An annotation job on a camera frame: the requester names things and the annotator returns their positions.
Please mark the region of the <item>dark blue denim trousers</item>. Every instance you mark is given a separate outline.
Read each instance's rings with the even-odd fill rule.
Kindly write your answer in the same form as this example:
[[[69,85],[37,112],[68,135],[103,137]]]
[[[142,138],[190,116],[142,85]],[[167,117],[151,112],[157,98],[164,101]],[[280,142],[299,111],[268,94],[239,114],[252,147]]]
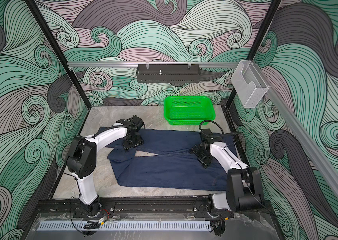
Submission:
[[[125,151],[122,140],[109,144],[116,180],[124,187],[225,191],[227,173],[216,159],[204,168],[191,149],[201,143],[198,132],[139,131],[144,143]]]

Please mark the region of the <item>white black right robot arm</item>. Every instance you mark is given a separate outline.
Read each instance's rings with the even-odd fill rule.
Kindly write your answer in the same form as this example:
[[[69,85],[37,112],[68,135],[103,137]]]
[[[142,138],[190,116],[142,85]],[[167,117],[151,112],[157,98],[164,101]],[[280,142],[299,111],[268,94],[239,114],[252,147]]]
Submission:
[[[206,169],[215,159],[227,174],[226,191],[212,195],[215,209],[233,212],[258,209],[264,206],[260,172],[240,160],[224,142],[227,134],[215,135],[210,129],[200,130],[201,143],[191,151]]]

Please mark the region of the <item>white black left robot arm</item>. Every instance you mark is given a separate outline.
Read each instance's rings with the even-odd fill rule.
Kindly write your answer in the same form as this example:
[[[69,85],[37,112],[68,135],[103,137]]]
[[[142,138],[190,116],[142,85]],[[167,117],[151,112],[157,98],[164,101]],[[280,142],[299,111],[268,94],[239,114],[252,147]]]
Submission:
[[[101,127],[92,136],[74,137],[65,164],[76,180],[80,206],[88,217],[97,217],[101,211],[100,197],[93,176],[98,150],[120,139],[123,140],[122,147],[125,152],[142,145],[144,140],[139,131],[144,125],[141,118],[132,116],[129,119],[120,119],[110,127]]]

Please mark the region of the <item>green plastic laundry basket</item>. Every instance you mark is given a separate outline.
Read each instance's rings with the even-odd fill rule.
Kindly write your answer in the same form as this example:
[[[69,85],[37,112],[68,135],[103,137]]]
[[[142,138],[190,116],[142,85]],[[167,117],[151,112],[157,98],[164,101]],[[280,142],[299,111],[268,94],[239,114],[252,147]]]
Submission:
[[[212,101],[205,96],[171,96],[164,100],[164,118],[173,126],[198,126],[216,117]]]

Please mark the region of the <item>black corner frame post right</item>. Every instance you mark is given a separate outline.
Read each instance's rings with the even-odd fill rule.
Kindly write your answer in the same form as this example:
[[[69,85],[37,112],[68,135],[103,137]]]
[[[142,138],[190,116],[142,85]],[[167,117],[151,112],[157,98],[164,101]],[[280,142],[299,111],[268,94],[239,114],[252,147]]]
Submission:
[[[245,61],[252,61],[254,63],[254,57],[256,56],[257,54],[257,51],[259,50],[259,47],[261,46],[262,44],[262,41],[264,40],[267,32],[268,32],[268,29],[273,21],[273,18],[275,17],[275,14],[279,8],[281,4],[281,1],[272,1],[270,6],[269,6],[269,9],[265,15],[265,18],[263,19],[262,21],[262,24],[260,25],[260,28],[259,28],[259,31],[258,31],[258,34],[254,40],[254,43],[253,43],[253,46],[248,54],[248,57]],[[227,109],[230,109],[232,107],[232,104],[233,104],[233,101],[235,99],[235,97],[238,97],[238,94],[235,90],[235,88],[232,90],[232,93],[226,103],[226,108]]]

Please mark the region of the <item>black corner frame post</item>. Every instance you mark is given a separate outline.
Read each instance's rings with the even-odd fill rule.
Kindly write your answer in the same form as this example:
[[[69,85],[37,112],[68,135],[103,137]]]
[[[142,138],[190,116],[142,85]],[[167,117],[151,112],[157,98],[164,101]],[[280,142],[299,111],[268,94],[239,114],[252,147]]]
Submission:
[[[279,8],[281,4],[281,1],[272,1],[270,6],[269,6],[269,9],[265,15],[265,18],[263,19],[262,21],[262,24],[260,25],[260,28],[259,28],[259,31],[258,31],[258,34],[254,40],[254,43],[253,43],[253,46],[248,54],[248,57],[245,61],[252,61],[254,63],[254,57],[256,56],[257,54],[257,51],[259,50],[259,47],[261,46],[262,44],[262,41],[264,40],[267,32],[268,32],[268,29],[273,21],[273,18],[275,17],[275,14]],[[235,99],[235,97],[238,97],[238,94],[235,90],[235,88],[232,90],[232,93],[226,103],[226,108],[227,109],[230,109],[232,107],[232,104],[233,104],[233,101]]]
[[[44,17],[42,16],[39,8],[37,7],[36,2],[31,1],[31,0],[25,0],[25,3],[27,5],[28,9],[30,10],[31,14],[33,15],[34,19],[36,20],[36,22],[37,22],[38,26],[40,27],[41,31],[43,32],[44,36],[46,37],[48,43],[51,45],[52,50],[56,54],[59,62],[62,64],[63,69],[65,70],[68,78],[71,80],[72,84],[74,85],[74,87],[78,91],[78,94],[80,95],[80,97],[83,100],[84,104],[86,105],[87,109],[91,110],[92,105],[91,105],[88,97],[86,96],[83,88],[81,87],[81,84],[80,84],[76,74],[72,70],[70,70],[70,68],[68,67],[68,61],[67,61],[65,55],[63,54],[61,48],[59,47],[56,39],[54,38],[52,31],[48,27],[47,22],[45,21]]]

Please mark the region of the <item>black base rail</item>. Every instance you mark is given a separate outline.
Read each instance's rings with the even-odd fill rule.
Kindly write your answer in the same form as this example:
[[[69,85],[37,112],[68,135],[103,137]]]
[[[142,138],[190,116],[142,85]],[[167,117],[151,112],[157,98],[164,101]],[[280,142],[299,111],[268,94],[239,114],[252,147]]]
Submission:
[[[68,219],[90,221],[102,217],[116,220],[135,215],[169,217],[179,214],[186,218],[211,220],[213,222],[234,217],[233,210],[214,207],[211,196],[100,198],[98,204],[90,212],[75,198],[44,200],[38,203],[33,215],[62,215]]]

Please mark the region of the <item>clear plastic wall holder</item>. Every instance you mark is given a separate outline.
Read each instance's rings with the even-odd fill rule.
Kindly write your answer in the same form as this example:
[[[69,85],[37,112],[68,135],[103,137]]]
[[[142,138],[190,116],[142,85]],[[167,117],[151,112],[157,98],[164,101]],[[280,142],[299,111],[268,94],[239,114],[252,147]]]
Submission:
[[[252,61],[240,61],[231,82],[244,109],[255,109],[269,90],[261,68]]]

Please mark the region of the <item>aluminium rail right wall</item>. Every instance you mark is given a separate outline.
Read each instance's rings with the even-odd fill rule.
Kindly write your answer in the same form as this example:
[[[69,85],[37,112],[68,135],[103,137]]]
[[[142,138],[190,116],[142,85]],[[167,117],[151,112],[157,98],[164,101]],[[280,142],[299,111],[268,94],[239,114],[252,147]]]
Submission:
[[[275,88],[270,85],[268,79],[265,77],[258,64],[253,63],[253,67],[254,71],[259,75],[259,78],[262,81],[261,85],[268,88],[267,94],[275,103],[279,113],[283,116],[307,156],[313,160],[315,166],[321,172],[322,176],[338,198],[338,172],[331,165],[329,159],[325,156],[314,139],[309,135],[299,119],[290,111]]]

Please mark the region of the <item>aluminium rail wall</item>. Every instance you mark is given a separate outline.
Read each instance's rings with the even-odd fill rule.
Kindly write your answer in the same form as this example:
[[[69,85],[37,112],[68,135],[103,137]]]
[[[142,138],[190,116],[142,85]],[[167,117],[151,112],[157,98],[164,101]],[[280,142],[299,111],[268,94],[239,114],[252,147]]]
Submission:
[[[150,65],[199,65],[200,68],[221,68],[221,69],[231,69],[236,68],[239,62],[235,63],[224,63],[224,62],[84,62],[84,61],[74,61],[67,62],[69,68],[137,68],[138,65],[145,65],[149,67]]]
[[[315,166],[321,172],[322,176],[338,198],[338,172],[331,165],[329,159],[325,156],[314,139],[309,135],[299,119],[290,111],[275,88],[270,85],[268,79],[265,77],[258,64],[253,63],[253,67],[254,71],[259,75],[259,78],[262,81],[261,85],[268,88],[267,94],[275,103],[279,113],[283,116],[307,156],[313,160]]]

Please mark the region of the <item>aluminium rail back wall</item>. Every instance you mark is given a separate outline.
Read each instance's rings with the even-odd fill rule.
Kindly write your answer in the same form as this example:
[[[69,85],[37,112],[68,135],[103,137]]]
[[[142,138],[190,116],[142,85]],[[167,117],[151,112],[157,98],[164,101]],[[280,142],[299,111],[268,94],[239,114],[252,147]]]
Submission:
[[[221,68],[221,69],[231,69],[236,68],[239,62],[235,63],[224,63],[224,62],[84,62],[84,61],[74,61],[67,62],[69,68],[137,68],[138,65],[145,65],[149,67],[150,65],[199,65],[200,68]]]

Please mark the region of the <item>black corner frame post left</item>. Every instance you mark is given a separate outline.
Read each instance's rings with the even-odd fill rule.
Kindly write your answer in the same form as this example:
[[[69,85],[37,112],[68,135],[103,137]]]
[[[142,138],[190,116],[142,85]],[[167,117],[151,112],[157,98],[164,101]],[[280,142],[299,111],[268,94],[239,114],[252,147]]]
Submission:
[[[36,22],[37,22],[38,26],[40,27],[41,31],[43,32],[44,36],[46,37],[48,43],[51,45],[52,50],[56,54],[59,62],[62,64],[63,69],[65,70],[68,78],[71,80],[72,84],[74,85],[74,87],[78,91],[78,94],[80,95],[80,97],[83,100],[84,104],[86,105],[87,109],[91,110],[92,105],[91,105],[88,97],[86,96],[83,88],[81,87],[81,84],[80,84],[76,74],[72,70],[70,70],[70,68],[68,67],[68,61],[67,61],[65,55],[63,54],[61,48],[59,47],[56,39],[54,38],[52,31],[48,27],[47,22],[45,21],[44,17],[42,16],[39,8],[37,7],[36,2],[31,1],[31,0],[25,0],[25,3],[27,5],[28,9],[30,10],[31,14],[33,15],[34,19],[36,20]]]

